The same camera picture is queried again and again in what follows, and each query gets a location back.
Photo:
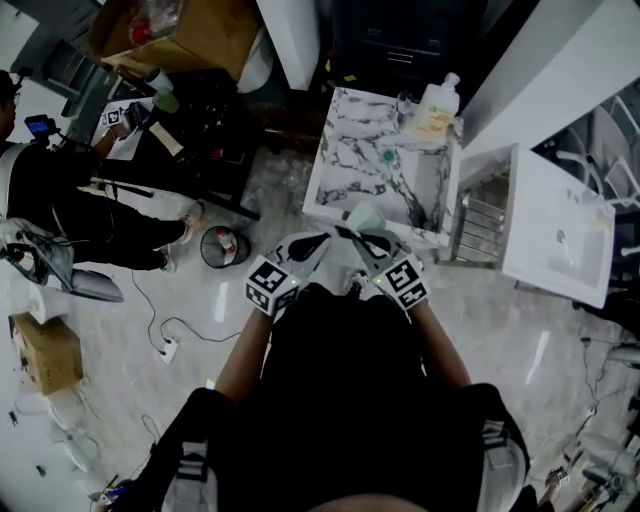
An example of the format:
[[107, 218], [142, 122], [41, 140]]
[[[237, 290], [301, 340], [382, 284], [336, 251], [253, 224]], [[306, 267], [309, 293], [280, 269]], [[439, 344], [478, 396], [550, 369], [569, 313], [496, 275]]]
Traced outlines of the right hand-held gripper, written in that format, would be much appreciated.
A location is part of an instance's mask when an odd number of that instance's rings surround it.
[[431, 290], [423, 264], [415, 254], [403, 256], [380, 272], [388, 257], [395, 258], [406, 251], [404, 242], [396, 233], [383, 228], [352, 231], [344, 227], [337, 227], [336, 232], [353, 243], [367, 269], [378, 273], [373, 277], [373, 283], [403, 311], [428, 300]]

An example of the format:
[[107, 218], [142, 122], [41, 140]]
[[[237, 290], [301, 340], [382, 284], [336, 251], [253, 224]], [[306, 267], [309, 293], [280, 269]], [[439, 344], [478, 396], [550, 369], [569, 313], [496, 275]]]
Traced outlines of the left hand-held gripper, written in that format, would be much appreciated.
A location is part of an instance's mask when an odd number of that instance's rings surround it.
[[295, 302], [331, 245], [326, 232], [287, 235], [269, 255], [260, 255], [244, 277], [245, 298], [267, 316]]

